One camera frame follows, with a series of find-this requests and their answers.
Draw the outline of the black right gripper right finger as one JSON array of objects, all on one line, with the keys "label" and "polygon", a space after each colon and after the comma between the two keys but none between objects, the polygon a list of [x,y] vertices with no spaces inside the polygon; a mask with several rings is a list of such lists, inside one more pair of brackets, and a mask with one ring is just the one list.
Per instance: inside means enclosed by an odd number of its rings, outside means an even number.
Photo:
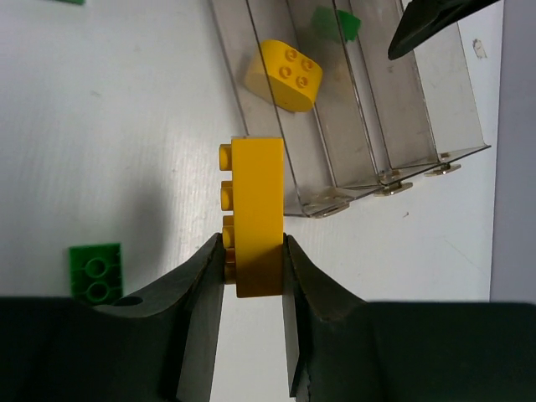
[{"label": "black right gripper right finger", "polygon": [[532,401],[535,307],[365,301],[282,251],[290,396],[297,401]]}]

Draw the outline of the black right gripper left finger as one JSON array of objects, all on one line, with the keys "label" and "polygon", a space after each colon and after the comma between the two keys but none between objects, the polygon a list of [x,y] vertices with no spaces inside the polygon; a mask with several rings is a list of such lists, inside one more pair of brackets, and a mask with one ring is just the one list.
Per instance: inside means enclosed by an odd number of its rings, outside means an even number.
[{"label": "black right gripper left finger", "polygon": [[215,234],[185,263],[110,306],[4,297],[2,400],[209,400],[223,270]]}]

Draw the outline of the green small lego brick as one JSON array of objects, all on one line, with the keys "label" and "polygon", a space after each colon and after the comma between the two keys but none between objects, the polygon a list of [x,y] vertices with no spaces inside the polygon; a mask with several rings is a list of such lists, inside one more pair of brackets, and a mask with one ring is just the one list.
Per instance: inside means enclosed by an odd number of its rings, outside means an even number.
[{"label": "green small lego brick", "polygon": [[319,6],[312,15],[313,32],[321,39],[340,43],[354,41],[358,37],[361,20],[344,10]]}]

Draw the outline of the yellow patterned lego brick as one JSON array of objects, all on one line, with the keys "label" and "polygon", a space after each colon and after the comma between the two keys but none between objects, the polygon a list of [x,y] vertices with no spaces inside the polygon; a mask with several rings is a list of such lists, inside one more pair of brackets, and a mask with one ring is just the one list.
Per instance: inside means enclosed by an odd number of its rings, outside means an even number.
[{"label": "yellow patterned lego brick", "polygon": [[280,40],[267,39],[250,61],[244,84],[253,94],[289,112],[309,112],[323,70],[313,59]]}]

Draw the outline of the yellow long lego brick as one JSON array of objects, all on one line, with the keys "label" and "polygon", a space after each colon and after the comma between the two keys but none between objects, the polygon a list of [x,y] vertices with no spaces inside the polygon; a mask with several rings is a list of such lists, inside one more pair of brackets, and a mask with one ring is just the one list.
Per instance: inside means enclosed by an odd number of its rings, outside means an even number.
[{"label": "yellow long lego brick", "polygon": [[231,174],[220,187],[224,212],[224,278],[238,298],[282,294],[284,142],[234,138],[219,147],[219,169]]}]

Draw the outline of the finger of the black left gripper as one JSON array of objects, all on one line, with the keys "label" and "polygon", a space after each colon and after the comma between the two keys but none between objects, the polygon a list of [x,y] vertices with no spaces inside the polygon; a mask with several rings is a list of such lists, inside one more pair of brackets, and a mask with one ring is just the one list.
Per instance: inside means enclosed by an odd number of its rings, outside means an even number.
[{"label": "finger of the black left gripper", "polygon": [[444,28],[497,3],[497,0],[414,0],[403,11],[388,48],[399,59]]}]

